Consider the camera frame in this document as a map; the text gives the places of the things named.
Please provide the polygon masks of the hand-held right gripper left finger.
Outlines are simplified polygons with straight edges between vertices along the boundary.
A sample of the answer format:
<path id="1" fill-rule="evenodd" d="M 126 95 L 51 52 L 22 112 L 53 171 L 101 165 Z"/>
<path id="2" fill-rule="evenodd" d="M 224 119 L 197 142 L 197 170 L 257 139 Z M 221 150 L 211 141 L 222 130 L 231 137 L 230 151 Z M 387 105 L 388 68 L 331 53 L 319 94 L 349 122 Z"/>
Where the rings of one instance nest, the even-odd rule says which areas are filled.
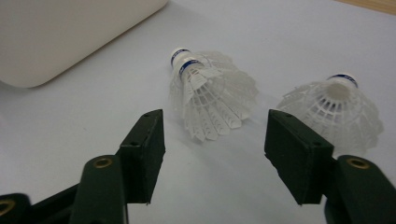
<path id="1" fill-rule="evenodd" d="M 157 109 L 140 117 L 116 154 L 85 164 L 69 224 L 129 224 L 127 205 L 151 202 L 164 153 Z"/>

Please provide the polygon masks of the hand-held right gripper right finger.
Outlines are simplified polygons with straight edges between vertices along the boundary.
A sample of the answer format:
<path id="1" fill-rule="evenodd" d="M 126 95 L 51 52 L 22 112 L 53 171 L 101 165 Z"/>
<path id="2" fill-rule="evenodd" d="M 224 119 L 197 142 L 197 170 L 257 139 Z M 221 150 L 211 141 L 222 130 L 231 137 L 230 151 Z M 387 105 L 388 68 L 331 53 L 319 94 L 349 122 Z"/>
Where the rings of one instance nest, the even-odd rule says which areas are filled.
<path id="1" fill-rule="evenodd" d="M 264 154 L 297 204 L 327 199 L 327 224 L 396 224 L 396 188 L 378 166 L 334 158 L 333 145 L 293 115 L 268 111 Z"/>

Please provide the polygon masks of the white plastic shuttlecock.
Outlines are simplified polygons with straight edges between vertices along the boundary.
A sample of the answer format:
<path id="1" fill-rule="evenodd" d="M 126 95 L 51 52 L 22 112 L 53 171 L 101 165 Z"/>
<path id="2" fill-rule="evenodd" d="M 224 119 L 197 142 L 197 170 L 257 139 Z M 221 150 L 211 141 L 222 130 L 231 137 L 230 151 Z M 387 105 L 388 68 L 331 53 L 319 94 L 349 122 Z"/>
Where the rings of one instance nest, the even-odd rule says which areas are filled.
<path id="1" fill-rule="evenodd" d="M 294 88 L 277 109 L 290 113 L 334 145 L 334 153 L 362 155 L 384 131 L 375 104 L 350 74 L 336 74 Z"/>
<path id="2" fill-rule="evenodd" d="M 241 120 L 249 117 L 258 94 L 256 81 L 237 68 L 229 56 L 178 48 L 172 52 L 171 66 L 171 92 L 183 118 L 189 106 L 209 111 L 212 105 L 220 112 L 219 104 L 225 104 Z"/>
<path id="3" fill-rule="evenodd" d="M 191 138 L 217 140 L 242 126 L 249 115 L 248 87 L 233 69 L 188 57 L 174 67 L 171 95 Z"/>

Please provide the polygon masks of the white plastic storage bin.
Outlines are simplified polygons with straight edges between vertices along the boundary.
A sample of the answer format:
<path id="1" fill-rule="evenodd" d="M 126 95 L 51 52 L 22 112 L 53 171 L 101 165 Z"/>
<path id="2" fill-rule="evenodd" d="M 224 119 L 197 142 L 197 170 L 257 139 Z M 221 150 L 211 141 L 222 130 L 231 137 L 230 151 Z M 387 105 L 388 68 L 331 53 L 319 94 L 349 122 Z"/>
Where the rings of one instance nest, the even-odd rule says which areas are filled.
<path id="1" fill-rule="evenodd" d="M 42 85 L 168 1 L 0 0 L 0 82 Z"/>

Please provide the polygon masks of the wooden table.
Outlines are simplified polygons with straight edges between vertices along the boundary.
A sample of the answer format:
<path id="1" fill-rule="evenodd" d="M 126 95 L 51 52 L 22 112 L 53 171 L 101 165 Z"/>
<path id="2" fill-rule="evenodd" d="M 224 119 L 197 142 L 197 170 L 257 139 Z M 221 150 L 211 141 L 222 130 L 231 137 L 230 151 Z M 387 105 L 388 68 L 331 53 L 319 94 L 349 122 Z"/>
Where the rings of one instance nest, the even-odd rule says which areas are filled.
<path id="1" fill-rule="evenodd" d="M 335 1 L 396 16 L 396 0 L 335 0 Z"/>

